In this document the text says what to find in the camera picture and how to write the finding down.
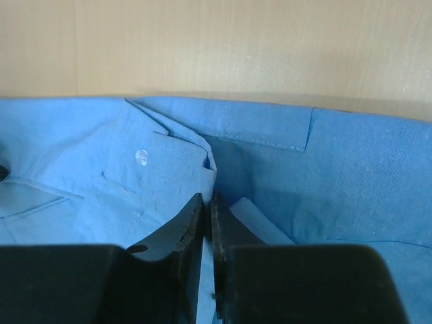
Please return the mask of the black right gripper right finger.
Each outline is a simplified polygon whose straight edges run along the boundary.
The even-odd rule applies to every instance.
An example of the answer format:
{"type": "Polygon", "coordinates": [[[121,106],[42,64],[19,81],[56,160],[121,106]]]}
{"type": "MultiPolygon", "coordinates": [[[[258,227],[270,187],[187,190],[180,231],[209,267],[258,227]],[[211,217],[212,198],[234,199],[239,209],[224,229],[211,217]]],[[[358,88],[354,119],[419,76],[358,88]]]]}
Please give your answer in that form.
{"type": "Polygon", "coordinates": [[[217,317],[223,323],[406,323],[372,248],[264,243],[215,193],[210,204],[217,317]]]}

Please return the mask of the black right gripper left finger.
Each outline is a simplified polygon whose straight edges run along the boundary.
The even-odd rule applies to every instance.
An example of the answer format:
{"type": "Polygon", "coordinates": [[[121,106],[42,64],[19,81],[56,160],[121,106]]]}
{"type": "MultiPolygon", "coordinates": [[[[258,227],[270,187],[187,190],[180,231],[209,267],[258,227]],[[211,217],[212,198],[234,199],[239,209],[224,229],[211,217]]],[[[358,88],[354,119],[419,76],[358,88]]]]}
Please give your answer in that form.
{"type": "Polygon", "coordinates": [[[129,248],[1,248],[2,323],[194,323],[205,206],[195,194],[129,248]]]}

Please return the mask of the light blue long sleeve shirt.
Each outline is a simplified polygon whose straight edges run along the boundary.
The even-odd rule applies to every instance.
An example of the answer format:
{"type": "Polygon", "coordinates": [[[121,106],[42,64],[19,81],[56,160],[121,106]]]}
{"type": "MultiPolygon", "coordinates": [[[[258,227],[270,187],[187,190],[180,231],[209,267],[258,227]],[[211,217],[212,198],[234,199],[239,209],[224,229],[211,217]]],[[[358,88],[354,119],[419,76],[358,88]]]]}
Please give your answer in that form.
{"type": "Polygon", "coordinates": [[[364,243],[431,322],[431,125],[175,97],[1,101],[1,243],[128,247],[214,191],[268,243],[364,243]]]}

